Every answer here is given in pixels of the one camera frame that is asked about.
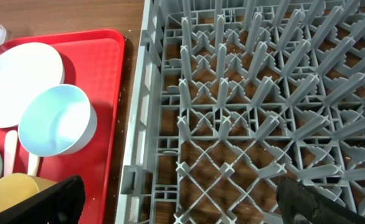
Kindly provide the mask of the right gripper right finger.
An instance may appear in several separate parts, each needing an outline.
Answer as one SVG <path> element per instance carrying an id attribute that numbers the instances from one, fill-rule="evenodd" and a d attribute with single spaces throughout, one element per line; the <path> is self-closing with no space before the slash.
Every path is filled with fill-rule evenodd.
<path id="1" fill-rule="evenodd" d="M 365 217 L 289 177 L 280 178 L 276 200 L 284 224 L 365 224 Z"/>

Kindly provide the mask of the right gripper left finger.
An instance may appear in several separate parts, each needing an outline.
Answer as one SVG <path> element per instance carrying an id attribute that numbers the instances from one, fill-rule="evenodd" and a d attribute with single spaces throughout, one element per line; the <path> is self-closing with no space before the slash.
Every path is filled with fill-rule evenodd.
<path id="1" fill-rule="evenodd" d="M 0 224 L 78 223 L 85 204 L 85 185 L 72 175 L 0 212 Z"/>

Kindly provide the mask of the yellow plastic cup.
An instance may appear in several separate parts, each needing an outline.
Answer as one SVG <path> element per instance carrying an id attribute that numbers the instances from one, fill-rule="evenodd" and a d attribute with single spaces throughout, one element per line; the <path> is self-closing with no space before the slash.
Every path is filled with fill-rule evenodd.
<path id="1" fill-rule="evenodd" d="M 0 179 L 0 212 L 11 208 L 18 203 L 48 189 L 57 182 L 31 176 L 23 173 L 14 173 Z"/>

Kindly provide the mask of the white plastic spoon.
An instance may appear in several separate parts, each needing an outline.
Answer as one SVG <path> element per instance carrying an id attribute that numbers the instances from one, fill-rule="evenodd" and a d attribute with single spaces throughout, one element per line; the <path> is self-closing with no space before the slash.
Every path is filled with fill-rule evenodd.
<path id="1" fill-rule="evenodd" d="M 39 166 L 40 166 L 40 157 L 33 153 L 29 153 L 27 175 L 36 176 L 39 170 Z"/>

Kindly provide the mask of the white plastic fork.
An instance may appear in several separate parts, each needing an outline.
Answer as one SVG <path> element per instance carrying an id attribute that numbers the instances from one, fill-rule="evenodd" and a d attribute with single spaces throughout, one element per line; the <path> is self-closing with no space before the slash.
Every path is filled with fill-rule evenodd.
<path id="1" fill-rule="evenodd" d="M 4 140 L 4 168 L 3 176 L 13 173 L 16 158 L 18 142 L 18 133 L 16 130 L 10 130 L 6 133 Z"/>

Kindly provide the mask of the light blue bowl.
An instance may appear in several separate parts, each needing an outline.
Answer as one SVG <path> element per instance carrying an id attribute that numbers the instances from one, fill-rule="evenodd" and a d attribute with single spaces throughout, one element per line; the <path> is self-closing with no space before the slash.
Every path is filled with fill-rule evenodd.
<path id="1" fill-rule="evenodd" d="M 25 109 L 19 141 L 39 157 L 73 154 L 91 141 L 97 124 L 97 113 L 82 89 L 57 85 L 37 95 Z"/>

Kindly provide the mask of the light blue plate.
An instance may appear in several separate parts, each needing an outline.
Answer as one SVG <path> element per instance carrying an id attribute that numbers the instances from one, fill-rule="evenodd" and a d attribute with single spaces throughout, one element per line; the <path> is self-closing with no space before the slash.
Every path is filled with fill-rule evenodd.
<path id="1" fill-rule="evenodd" d="M 40 92 L 64 82 L 64 65 L 50 45 L 31 42 L 0 55 L 0 128 L 17 126 Z"/>

